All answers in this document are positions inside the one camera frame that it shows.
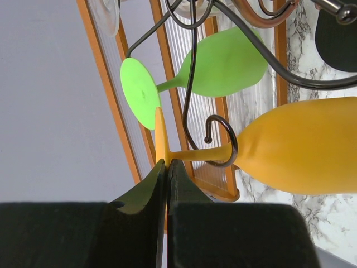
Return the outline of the metal wine glass rack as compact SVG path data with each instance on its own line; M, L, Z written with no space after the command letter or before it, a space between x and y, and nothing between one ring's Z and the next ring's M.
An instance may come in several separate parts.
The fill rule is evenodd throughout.
M184 115L188 114L190 99L192 95L192 86L194 81L194 71L196 65L196 53L197 53L197 28L207 19L209 13L213 7L218 8L227 17L234 22L235 27L239 28L243 34L249 39L253 46L259 51L259 53L266 59L267 66L272 67L277 74L279 74L285 81L306 89L316 89L333 91L338 89L351 88L356 85L356 77L352 76L350 78L340 79L340 80L311 80L305 79L300 76L296 76L291 72L287 71L283 65L278 61L278 59L266 48L265 44L260 40L260 38L250 29L251 26L259 28L272 28L278 26L286 20L286 18L291 14L291 12L297 6L297 1L288 1L285 5L279 9L277 12L267 13L265 18L259 17L250 4L247 1L235 1L234 5L239 10L239 14L236 15L228 6L220 1L208 1L208 4L204 10L203 15L200 18L196 17L197 3L195 1L190 2L191 16L190 24L183 24L182 27L188 29L192 33L192 49L191 54L191 64L189 72L189 80L186 89L186 97L184 102Z

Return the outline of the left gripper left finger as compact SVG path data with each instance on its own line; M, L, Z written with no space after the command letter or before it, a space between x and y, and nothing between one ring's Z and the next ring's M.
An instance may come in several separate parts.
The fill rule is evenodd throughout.
M165 162L116 200L1 204L2 267L161 267Z

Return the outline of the orange plastic wine glass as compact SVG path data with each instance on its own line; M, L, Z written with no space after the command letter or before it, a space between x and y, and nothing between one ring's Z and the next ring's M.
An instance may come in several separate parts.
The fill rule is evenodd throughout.
M288 103L237 137L234 164L261 183L292 194L356 192L356 98Z

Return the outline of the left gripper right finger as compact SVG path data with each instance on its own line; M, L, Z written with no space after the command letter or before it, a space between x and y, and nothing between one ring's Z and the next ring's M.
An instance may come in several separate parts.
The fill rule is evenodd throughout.
M169 267L319 267L305 220L290 205L213 202L172 160Z

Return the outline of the clear wine glass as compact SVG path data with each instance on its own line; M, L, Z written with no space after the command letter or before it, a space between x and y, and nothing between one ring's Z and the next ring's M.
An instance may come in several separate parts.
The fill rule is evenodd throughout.
M96 23L109 37L114 37L120 25L119 0L96 0L92 2Z

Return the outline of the green plastic wine glass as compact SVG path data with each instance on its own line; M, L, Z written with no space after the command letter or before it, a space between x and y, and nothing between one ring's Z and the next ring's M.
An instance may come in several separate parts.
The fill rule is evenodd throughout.
M136 119L147 129L155 129L160 92L186 88L191 54L183 60L178 74L156 84L148 69L135 58L126 58L120 80L126 101ZM202 39L197 44L192 92L204 97L226 97L257 84L267 70L267 61L243 32L233 27Z

